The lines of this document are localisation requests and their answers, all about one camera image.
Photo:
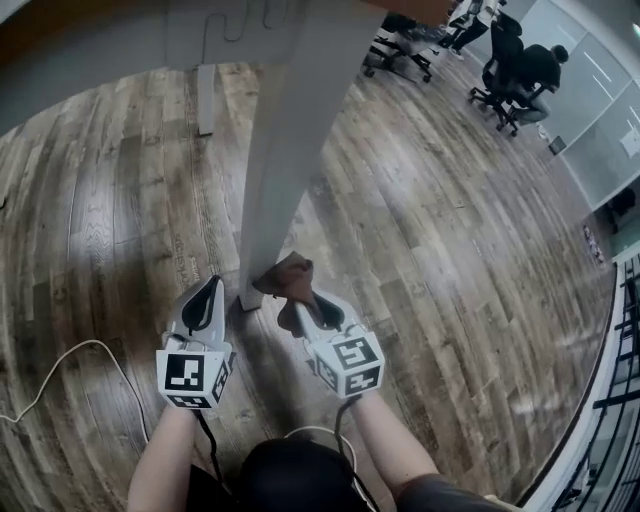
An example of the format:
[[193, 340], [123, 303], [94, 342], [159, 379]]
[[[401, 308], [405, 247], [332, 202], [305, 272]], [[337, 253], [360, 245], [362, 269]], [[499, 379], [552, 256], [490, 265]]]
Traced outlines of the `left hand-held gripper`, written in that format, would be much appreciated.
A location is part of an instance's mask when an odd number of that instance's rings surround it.
[[232, 346], [222, 342], [224, 292], [222, 279], [210, 276], [173, 303], [167, 323], [171, 333], [163, 334], [163, 348], [156, 351], [158, 391], [170, 406], [216, 409], [221, 402], [235, 356]]

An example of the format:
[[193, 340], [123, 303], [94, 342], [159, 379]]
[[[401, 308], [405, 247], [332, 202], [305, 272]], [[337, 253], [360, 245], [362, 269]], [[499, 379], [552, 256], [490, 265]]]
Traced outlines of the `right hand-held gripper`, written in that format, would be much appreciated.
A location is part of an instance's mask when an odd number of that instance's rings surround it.
[[[310, 342], [315, 374], [340, 399], [380, 388], [385, 356], [376, 335], [366, 331], [357, 312], [330, 293], [314, 293], [315, 303], [294, 303], [294, 338]], [[342, 331], [325, 338], [325, 331]]]

